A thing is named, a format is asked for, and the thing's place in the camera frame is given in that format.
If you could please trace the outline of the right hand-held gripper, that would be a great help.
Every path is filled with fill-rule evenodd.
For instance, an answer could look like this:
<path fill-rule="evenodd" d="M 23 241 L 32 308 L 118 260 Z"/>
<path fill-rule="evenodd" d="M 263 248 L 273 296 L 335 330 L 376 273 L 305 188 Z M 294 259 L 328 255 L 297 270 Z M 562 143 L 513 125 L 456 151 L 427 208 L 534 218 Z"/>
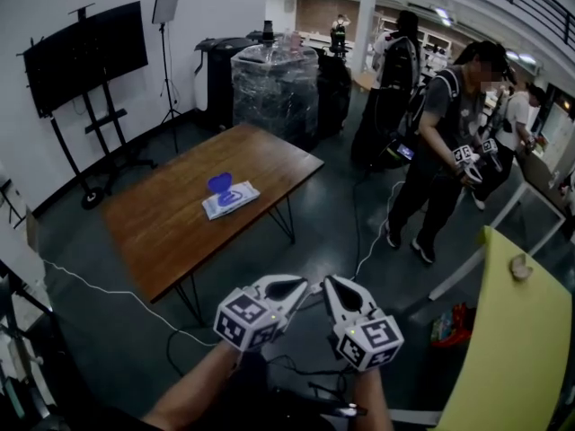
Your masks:
<path fill-rule="evenodd" d="M 393 316 L 368 315 L 377 305 L 365 287 L 329 275 L 323 280 L 323 300 L 332 324 L 329 340 L 336 359 L 365 372 L 395 358 L 404 337 Z"/>

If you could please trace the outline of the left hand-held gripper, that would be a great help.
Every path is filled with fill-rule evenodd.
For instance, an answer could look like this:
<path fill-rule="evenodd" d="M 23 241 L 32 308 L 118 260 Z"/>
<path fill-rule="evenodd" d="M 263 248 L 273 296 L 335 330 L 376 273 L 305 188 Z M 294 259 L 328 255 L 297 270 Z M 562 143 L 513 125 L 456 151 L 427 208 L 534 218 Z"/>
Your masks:
<path fill-rule="evenodd" d="M 304 277 L 267 275 L 236 288 L 217 308 L 214 332 L 241 352 L 254 351 L 282 334 L 308 289 Z"/>

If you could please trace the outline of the white wet wipe pack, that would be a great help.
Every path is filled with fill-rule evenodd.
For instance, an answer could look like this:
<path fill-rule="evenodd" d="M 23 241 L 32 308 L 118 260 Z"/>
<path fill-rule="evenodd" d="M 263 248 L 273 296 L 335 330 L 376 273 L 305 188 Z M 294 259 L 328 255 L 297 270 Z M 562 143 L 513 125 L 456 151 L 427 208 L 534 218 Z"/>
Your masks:
<path fill-rule="evenodd" d="M 260 196 L 260 192 L 255 189 L 249 181 L 234 184 L 230 190 L 214 194 L 202 201 L 201 205 L 208 217 L 212 221 L 219 217 L 231 214 L 235 210 L 243 207 Z"/>

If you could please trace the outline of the blue plastic packet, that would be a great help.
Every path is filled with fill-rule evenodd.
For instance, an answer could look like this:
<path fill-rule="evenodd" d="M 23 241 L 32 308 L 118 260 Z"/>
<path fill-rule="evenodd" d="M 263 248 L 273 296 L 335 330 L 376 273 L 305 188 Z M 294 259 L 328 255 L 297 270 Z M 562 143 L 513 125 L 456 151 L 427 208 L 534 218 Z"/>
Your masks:
<path fill-rule="evenodd" d="M 229 172 L 223 172 L 208 180 L 208 189 L 211 193 L 220 195 L 230 191 L 233 185 L 233 176 Z"/>

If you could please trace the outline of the person's right forearm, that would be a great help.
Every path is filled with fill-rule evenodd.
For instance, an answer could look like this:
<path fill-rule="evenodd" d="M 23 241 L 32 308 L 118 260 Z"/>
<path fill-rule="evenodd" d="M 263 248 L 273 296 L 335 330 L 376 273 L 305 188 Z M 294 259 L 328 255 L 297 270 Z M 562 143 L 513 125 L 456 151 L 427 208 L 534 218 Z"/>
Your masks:
<path fill-rule="evenodd" d="M 356 374 L 352 398 L 367 414 L 353 418 L 349 423 L 349 431 L 394 431 L 381 374 L 377 368 Z"/>

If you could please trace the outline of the red bag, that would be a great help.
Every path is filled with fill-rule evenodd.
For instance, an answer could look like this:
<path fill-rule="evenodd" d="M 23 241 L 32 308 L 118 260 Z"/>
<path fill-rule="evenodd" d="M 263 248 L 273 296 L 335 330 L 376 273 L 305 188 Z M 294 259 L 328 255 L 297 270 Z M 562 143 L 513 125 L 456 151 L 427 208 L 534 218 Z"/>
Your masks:
<path fill-rule="evenodd" d="M 433 347 L 452 347 L 467 342 L 473 333 L 476 309 L 459 303 L 442 313 L 432 323 L 430 343 Z"/>

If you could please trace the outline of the wooden table with black legs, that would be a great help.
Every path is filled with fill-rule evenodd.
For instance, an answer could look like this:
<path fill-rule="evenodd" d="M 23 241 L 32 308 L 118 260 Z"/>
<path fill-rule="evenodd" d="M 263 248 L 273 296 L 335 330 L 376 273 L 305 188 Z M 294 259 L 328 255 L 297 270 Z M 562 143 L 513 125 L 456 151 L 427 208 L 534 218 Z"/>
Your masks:
<path fill-rule="evenodd" d="M 102 206 L 106 225 L 138 289 L 149 303 L 178 293 L 197 322 L 199 299 L 182 282 L 264 215 L 296 238 L 290 210 L 280 202 L 324 163 L 308 152 L 249 124 L 228 129 L 153 170 Z M 229 172 L 259 192 L 253 202 L 210 221 L 201 205 L 208 180 Z"/>

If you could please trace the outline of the black waist pack with screen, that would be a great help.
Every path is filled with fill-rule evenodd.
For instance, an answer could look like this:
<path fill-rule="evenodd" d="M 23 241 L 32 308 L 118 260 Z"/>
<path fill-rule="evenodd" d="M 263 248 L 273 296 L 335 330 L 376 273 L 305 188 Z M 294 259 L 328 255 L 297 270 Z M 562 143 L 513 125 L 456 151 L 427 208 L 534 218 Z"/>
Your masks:
<path fill-rule="evenodd" d="M 419 135 L 409 132 L 406 136 L 398 131 L 388 133 L 385 146 L 378 155 L 377 162 L 383 169 L 398 169 L 411 163 L 417 148 Z"/>

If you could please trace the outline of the large black bag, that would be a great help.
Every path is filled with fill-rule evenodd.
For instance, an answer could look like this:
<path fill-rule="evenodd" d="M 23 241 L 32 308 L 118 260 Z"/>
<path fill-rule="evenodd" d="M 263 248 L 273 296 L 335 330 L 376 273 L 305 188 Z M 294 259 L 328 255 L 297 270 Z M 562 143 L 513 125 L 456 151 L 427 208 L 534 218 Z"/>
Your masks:
<path fill-rule="evenodd" d="M 351 146 L 351 161 L 369 167 L 391 141 L 408 107 L 410 95 L 401 90 L 372 88 Z"/>

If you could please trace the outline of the yellow-green table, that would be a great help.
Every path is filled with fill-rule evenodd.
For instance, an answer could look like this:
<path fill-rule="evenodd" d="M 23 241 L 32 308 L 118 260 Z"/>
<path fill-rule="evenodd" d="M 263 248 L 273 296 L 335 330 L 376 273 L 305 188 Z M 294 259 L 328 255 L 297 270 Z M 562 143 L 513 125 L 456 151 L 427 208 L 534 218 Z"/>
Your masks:
<path fill-rule="evenodd" d="M 482 286 L 464 363 L 430 431 L 546 431 L 558 403 L 571 343 L 571 293 L 531 256 L 485 226 Z"/>

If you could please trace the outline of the small beige object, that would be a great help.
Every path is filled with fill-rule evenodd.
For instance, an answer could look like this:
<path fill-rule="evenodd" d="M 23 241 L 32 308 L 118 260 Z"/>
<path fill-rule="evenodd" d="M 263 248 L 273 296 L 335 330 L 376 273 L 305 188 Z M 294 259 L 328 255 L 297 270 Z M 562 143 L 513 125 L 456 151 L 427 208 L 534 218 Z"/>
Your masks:
<path fill-rule="evenodd" d="M 534 269 L 527 264 L 526 254 L 520 253 L 509 262 L 509 271 L 517 281 L 525 281 L 533 274 Z"/>

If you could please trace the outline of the plastic wrapped pallet load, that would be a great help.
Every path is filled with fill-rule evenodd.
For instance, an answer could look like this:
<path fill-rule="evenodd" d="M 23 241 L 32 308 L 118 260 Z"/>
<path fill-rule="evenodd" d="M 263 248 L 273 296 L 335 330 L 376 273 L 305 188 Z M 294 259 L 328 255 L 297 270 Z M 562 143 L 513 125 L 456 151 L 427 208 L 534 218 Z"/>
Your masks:
<path fill-rule="evenodd" d="M 318 55 L 309 47 L 250 46 L 231 59 L 233 124 L 262 128 L 309 151 L 318 141 Z"/>

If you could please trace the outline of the black wheeled television stand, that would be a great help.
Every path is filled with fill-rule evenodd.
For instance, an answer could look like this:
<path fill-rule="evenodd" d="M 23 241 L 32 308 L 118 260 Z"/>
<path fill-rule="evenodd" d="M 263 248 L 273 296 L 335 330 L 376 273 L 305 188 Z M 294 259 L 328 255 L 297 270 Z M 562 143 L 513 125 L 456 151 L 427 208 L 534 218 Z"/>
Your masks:
<path fill-rule="evenodd" d="M 139 151 L 127 147 L 127 141 L 119 119 L 127 112 L 118 110 L 111 97 L 109 82 L 129 74 L 148 64 L 146 43 L 143 31 L 141 3 L 138 1 L 124 4 L 91 17 L 86 10 L 77 11 L 78 22 L 73 38 L 73 53 L 79 74 L 84 105 L 87 108 L 91 124 L 87 130 L 93 131 L 104 152 L 104 162 L 109 165 L 109 178 L 103 191 L 110 195 L 111 188 L 120 172 L 137 166 L 152 169 L 156 163 L 151 159 L 141 159 Z M 104 93 L 107 113 L 97 118 L 88 92 L 100 87 Z M 104 140 L 102 127 L 112 124 L 119 138 L 119 149 L 124 163 L 116 164 L 115 159 Z"/>

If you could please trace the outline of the black shelf rack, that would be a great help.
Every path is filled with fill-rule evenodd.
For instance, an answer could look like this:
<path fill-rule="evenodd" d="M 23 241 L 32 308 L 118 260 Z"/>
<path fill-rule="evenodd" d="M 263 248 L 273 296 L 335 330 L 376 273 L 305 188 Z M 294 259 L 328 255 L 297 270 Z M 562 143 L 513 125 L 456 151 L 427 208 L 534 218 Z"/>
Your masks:
<path fill-rule="evenodd" d="M 42 398 L 40 388 L 33 377 L 32 363 L 38 360 L 28 350 L 25 341 L 31 341 L 27 331 L 17 322 L 13 296 L 21 297 L 33 308 L 48 316 L 51 314 L 38 301 L 15 273 L 0 260 L 0 335 L 7 337 L 7 357 L 15 371 L 14 376 L 4 372 L 0 359 L 0 392 L 12 405 L 14 414 L 22 429 L 27 431 L 49 431 L 53 418 L 49 405 Z"/>

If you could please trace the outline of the black television screen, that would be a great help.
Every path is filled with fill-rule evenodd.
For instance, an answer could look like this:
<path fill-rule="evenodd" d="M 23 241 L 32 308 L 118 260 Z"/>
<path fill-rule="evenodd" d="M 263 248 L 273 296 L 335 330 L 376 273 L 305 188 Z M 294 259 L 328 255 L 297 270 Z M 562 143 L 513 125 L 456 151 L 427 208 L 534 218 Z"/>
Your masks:
<path fill-rule="evenodd" d="M 141 3 L 76 22 L 23 53 L 34 105 L 41 118 L 111 79 L 148 64 Z"/>

